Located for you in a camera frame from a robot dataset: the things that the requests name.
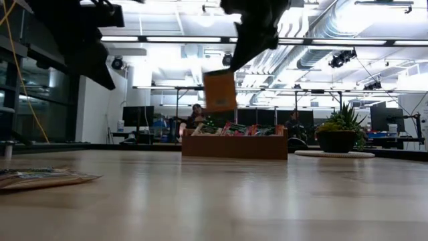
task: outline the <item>snack bag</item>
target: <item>snack bag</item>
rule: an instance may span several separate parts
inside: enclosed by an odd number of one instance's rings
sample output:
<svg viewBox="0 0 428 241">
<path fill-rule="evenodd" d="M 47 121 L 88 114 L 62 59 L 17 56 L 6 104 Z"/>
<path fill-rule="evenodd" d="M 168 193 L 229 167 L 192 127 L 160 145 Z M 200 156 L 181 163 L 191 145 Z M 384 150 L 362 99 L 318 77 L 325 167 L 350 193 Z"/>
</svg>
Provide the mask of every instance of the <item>snack bag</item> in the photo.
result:
<svg viewBox="0 0 428 241">
<path fill-rule="evenodd" d="M 0 169 L 0 189 L 31 189 L 71 185 L 100 178 L 64 169 Z"/>
<path fill-rule="evenodd" d="M 284 135 L 284 125 L 276 125 L 275 126 L 275 135 L 283 136 Z"/>
<path fill-rule="evenodd" d="M 251 127 L 250 127 L 250 135 L 251 136 L 255 136 L 255 134 L 257 133 L 257 125 L 252 125 Z"/>
<path fill-rule="evenodd" d="M 234 124 L 227 122 L 225 128 L 221 132 L 221 136 L 225 137 L 242 137 L 248 136 L 250 129 L 245 125 Z"/>
<path fill-rule="evenodd" d="M 209 125 L 205 125 L 200 123 L 195 131 L 192 133 L 192 136 L 196 135 L 214 135 L 218 136 L 221 134 L 221 128 L 210 127 Z"/>
</svg>

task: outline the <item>spotlight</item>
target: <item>spotlight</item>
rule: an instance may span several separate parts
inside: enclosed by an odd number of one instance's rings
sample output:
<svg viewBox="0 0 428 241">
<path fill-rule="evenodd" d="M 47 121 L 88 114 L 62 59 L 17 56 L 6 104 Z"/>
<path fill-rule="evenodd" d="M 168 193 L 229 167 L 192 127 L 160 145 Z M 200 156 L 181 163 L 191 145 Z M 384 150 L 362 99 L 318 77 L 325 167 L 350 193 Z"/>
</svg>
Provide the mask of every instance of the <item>spotlight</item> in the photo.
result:
<svg viewBox="0 0 428 241">
<path fill-rule="evenodd" d="M 333 55 L 332 61 L 328 63 L 328 65 L 331 68 L 340 68 L 345 63 L 349 62 L 351 59 L 356 57 L 356 51 L 355 48 L 353 50 L 344 50 L 341 51 L 339 54 Z"/>
<path fill-rule="evenodd" d="M 123 70 L 125 68 L 125 63 L 123 62 L 122 56 L 116 56 L 114 57 L 114 60 L 112 62 L 112 68 L 115 70 Z"/>
<path fill-rule="evenodd" d="M 221 63 L 223 63 L 224 66 L 228 67 L 230 66 L 230 63 L 232 62 L 232 54 L 231 53 L 226 53 L 223 57 L 223 60 L 221 61 Z"/>
<path fill-rule="evenodd" d="M 404 12 L 404 14 L 409 14 L 413 11 L 412 6 L 408 6 L 407 10 Z"/>
<path fill-rule="evenodd" d="M 378 90 L 382 88 L 382 84 L 380 81 L 370 82 L 364 85 L 362 90 Z"/>
</svg>

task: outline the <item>yellow cable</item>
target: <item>yellow cable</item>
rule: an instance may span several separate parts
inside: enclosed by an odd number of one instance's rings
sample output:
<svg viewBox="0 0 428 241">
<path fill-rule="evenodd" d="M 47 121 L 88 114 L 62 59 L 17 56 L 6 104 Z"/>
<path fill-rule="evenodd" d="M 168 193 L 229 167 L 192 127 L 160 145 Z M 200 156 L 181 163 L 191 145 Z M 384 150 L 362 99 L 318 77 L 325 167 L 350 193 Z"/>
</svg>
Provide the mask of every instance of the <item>yellow cable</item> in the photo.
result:
<svg viewBox="0 0 428 241">
<path fill-rule="evenodd" d="M 15 2 L 15 1 L 13 1 L 13 4 L 12 4 L 12 6 L 11 6 L 11 9 L 13 8 L 13 6 L 15 6 L 15 3 L 16 3 L 16 2 Z M 5 13 L 7 13 L 6 2 L 5 2 L 4 0 L 3 0 L 3 8 L 4 8 L 4 10 L 5 10 Z M 15 65 L 16 65 L 16 67 L 17 67 L 17 70 L 18 70 L 18 76 L 19 76 L 19 79 L 21 80 L 21 84 L 22 84 L 22 87 L 23 87 L 23 89 L 24 89 L 24 94 L 25 94 L 25 96 L 27 97 L 28 106 L 29 106 L 29 108 L 30 108 L 31 112 L 33 113 L 33 116 L 34 116 L 34 119 L 35 119 L 35 121 L 36 121 L 37 125 L 39 126 L 39 128 L 40 128 L 41 132 L 43 133 L 43 137 L 45 137 L 46 143 L 48 143 L 48 144 L 49 144 L 49 139 L 47 138 L 47 135 L 46 135 L 46 133 L 45 133 L 45 130 L 44 130 L 44 129 L 43 129 L 43 127 L 41 126 L 41 124 L 40 124 L 40 122 L 39 122 L 39 119 L 38 119 L 37 115 L 36 115 L 36 114 L 35 114 L 35 112 L 34 112 L 33 106 L 31 105 L 31 103 L 30 103 L 30 101 L 29 101 L 29 97 L 28 97 L 28 94 L 27 94 L 27 88 L 25 87 L 25 83 L 24 83 L 24 80 L 23 80 L 23 78 L 22 78 L 21 68 L 19 67 L 18 59 L 17 59 L 17 57 L 16 57 L 15 46 L 13 45 L 13 40 L 12 40 L 11 26 L 9 25 L 9 19 L 8 19 L 8 17 L 7 17 L 7 14 L 5 15 L 5 17 L 4 17 L 4 18 L 6 19 L 7 31 L 9 32 L 9 39 L 10 39 L 10 41 L 11 41 L 12 52 L 13 52 L 13 58 L 15 59 Z"/>
<path fill-rule="evenodd" d="M 16 2 L 15 1 L 13 1 L 13 3 L 12 3 L 12 6 L 11 6 L 11 8 L 6 12 L 6 14 L 5 14 L 5 17 L 3 17 L 1 20 L 0 20 L 0 26 L 3 24 L 3 22 L 7 19 L 7 17 L 9 17 L 9 14 L 11 14 L 11 12 L 12 12 L 12 10 L 13 10 L 13 8 L 15 7 L 15 5 L 16 5 Z"/>
</svg>

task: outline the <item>white round mat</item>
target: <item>white round mat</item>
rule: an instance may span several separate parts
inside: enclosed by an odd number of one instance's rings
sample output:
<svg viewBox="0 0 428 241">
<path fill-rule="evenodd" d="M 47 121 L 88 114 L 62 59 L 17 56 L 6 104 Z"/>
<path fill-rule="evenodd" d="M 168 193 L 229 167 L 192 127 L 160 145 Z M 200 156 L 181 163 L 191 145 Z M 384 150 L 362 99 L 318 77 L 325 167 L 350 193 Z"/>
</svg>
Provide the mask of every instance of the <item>white round mat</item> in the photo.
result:
<svg viewBox="0 0 428 241">
<path fill-rule="evenodd" d="M 336 158 L 372 158 L 375 157 L 373 153 L 361 153 L 350 151 L 348 153 L 326 153 L 323 151 L 295 151 L 296 155 L 303 155 L 308 157 L 336 157 Z"/>
</svg>

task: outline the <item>window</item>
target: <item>window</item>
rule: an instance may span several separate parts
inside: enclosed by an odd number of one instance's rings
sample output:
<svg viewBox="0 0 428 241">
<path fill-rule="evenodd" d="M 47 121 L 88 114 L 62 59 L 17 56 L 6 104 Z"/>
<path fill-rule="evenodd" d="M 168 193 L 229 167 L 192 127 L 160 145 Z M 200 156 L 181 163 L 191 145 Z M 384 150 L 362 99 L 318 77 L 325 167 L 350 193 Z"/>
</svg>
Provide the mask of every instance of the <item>window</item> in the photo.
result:
<svg viewBox="0 0 428 241">
<path fill-rule="evenodd" d="M 31 58 L 23 59 L 21 69 L 28 95 L 67 103 L 70 96 L 68 75 L 49 66 L 37 66 L 36 63 Z"/>
<path fill-rule="evenodd" d="M 7 62 L 0 62 L 0 84 L 6 84 Z"/>
<path fill-rule="evenodd" d="M 71 139 L 67 135 L 69 121 L 67 106 L 32 97 L 29 97 L 29 101 L 50 142 L 64 142 Z M 27 97 L 24 95 L 19 96 L 16 131 L 30 141 L 45 142 L 28 105 Z"/>
</svg>

